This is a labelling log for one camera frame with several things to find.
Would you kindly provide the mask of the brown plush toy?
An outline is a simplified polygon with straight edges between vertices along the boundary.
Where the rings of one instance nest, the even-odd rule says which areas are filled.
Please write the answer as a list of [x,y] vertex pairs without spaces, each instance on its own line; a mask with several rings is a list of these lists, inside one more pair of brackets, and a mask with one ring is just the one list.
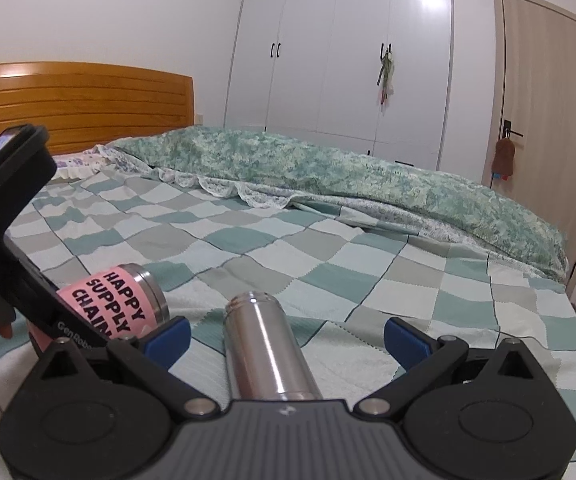
[[516,145],[508,136],[497,141],[492,162],[494,179],[507,180],[513,174]]

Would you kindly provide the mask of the green floral duvet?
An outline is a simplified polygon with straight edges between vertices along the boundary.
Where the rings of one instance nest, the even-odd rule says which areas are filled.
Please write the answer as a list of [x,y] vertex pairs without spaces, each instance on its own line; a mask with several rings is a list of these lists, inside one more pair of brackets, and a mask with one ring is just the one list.
[[262,131],[187,127],[112,141],[100,153],[124,171],[253,207],[330,205],[369,224],[484,249],[559,283],[563,235],[537,214],[455,174],[387,162]]

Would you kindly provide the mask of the checkered green bed sheet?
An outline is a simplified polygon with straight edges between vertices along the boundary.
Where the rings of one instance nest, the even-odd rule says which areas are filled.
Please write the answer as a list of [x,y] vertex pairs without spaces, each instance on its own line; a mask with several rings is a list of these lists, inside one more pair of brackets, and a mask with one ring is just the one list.
[[576,313],[563,286],[473,245],[328,204],[255,208],[168,177],[105,169],[46,186],[10,237],[58,285],[135,262],[189,319],[175,373],[225,402],[222,322],[239,292],[275,296],[326,396],[355,402],[399,374],[382,333],[397,315],[475,347],[524,341],[576,418]]

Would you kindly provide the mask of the wooden door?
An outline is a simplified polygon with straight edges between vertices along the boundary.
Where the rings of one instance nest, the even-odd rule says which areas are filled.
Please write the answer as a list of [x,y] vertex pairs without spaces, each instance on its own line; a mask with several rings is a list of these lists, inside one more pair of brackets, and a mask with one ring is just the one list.
[[[565,236],[565,285],[576,285],[576,14],[546,0],[494,0],[496,68],[482,181]],[[523,134],[513,174],[494,179],[502,123]]]

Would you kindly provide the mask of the white wardrobe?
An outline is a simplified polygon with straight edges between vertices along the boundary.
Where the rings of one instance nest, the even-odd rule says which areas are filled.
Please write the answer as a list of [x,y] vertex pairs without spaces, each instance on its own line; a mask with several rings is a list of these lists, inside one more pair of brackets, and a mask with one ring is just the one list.
[[452,0],[242,0],[224,122],[436,169],[451,68]]

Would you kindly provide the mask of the wooden headboard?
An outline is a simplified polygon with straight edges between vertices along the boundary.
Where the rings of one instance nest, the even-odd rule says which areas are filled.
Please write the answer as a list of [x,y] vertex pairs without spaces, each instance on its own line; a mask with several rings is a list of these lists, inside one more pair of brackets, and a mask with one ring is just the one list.
[[52,154],[195,123],[189,76],[84,62],[0,63],[0,133],[43,125]]

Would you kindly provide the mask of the hanging green ornament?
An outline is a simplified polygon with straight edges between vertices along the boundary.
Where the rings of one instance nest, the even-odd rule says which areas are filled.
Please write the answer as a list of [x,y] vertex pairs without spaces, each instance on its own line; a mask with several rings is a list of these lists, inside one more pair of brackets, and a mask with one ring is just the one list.
[[392,93],[392,77],[394,73],[393,48],[388,44],[380,54],[380,72],[377,86],[379,87],[379,104],[384,107]]

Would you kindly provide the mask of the pink steel cup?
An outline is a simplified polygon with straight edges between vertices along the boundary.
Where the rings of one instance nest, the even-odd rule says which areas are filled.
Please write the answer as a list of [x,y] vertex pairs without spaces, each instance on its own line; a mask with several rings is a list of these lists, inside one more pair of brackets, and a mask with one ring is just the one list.
[[122,263],[57,290],[68,308],[107,339],[143,337],[169,321],[169,307],[154,276]]

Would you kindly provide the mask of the floral pillow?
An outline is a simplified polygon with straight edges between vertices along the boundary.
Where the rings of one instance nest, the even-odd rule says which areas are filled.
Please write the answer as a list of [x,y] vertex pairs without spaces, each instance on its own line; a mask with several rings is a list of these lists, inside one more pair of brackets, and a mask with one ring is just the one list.
[[54,155],[53,159],[57,170],[52,181],[84,180],[108,167],[117,167],[127,172],[149,170],[146,162],[107,145],[96,145],[79,153]]

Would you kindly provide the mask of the stainless steel thermos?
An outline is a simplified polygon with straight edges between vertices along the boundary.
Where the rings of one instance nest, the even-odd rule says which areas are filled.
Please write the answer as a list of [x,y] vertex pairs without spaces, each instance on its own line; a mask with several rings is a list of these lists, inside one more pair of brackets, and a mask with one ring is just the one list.
[[250,290],[229,300],[224,348],[234,399],[318,401],[323,397],[285,311],[267,292]]

